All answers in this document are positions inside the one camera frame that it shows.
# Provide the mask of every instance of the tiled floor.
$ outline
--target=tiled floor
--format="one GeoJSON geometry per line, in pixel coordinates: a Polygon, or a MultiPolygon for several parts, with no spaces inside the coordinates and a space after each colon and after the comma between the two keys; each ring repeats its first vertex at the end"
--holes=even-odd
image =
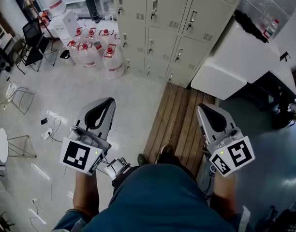
{"type": "MultiPolygon", "coordinates": [[[[134,166],[137,154],[144,150],[165,85],[130,73],[110,81],[104,69],[97,72],[93,68],[67,66],[59,58],[54,67],[44,60],[39,72],[21,67],[27,74],[24,76],[14,67],[10,81],[35,93],[33,103],[25,115],[12,104],[5,110],[0,104],[0,128],[6,130],[8,137],[29,135],[37,158],[8,158],[6,176],[1,177],[7,192],[0,192],[0,212],[6,211],[7,218],[16,224],[13,231],[34,231],[29,218],[35,217],[36,207],[31,200],[36,198],[39,218],[32,222],[39,232],[47,232],[72,208],[75,171],[67,168],[61,177],[65,170],[59,164],[61,143],[44,141],[41,134],[52,127],[53,121],[41,125],[41,119],[54,114],[61,116],[62,124],[55,138],[62,140],[69,135],[82,106],[99,98],[113,97],[116,113],[107,138],[112,145],[107,159],[124,157],[134,166]]],[[[1,75],[0,101],[5,99],[7,86],[5,76],[1,75]]],[[[111,179],[98,172],[97,181],[100,210],[103,210],[112,197],[111,179]]]]}

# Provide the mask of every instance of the wooden floor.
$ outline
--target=wooden floor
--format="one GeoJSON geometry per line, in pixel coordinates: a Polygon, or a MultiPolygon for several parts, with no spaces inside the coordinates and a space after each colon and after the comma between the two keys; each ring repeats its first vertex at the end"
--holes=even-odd
{"type": "Polygon", "coordinates": [[[215,98],[193,88],[166,85],[144,150],[149,162],[154,163],[161,148],[170,144],[181,164],[197,175],[204,136],[198,125],[196,109],[202,102],[214,103],[215,98]]]}

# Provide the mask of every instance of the foot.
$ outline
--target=foot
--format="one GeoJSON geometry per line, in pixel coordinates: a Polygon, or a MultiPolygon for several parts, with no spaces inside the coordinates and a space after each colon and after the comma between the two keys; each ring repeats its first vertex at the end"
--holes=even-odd
{"type": "Polygon", "coordinates": [[[144,154],[138,154],[137,162],[138,162],[139,166],[144,166],[144,165],[148,164],[148,159],[144,154]]]}
{"type": "Polygon", "coordinates": [[[173,150],[173,147],[171,145],[164,145],[161,149],[161,153],[160,155],[163,153],[163,152],[166,152],[168,154],[171,154],[173,155],[174,154],[174,150],[173,150]]]}

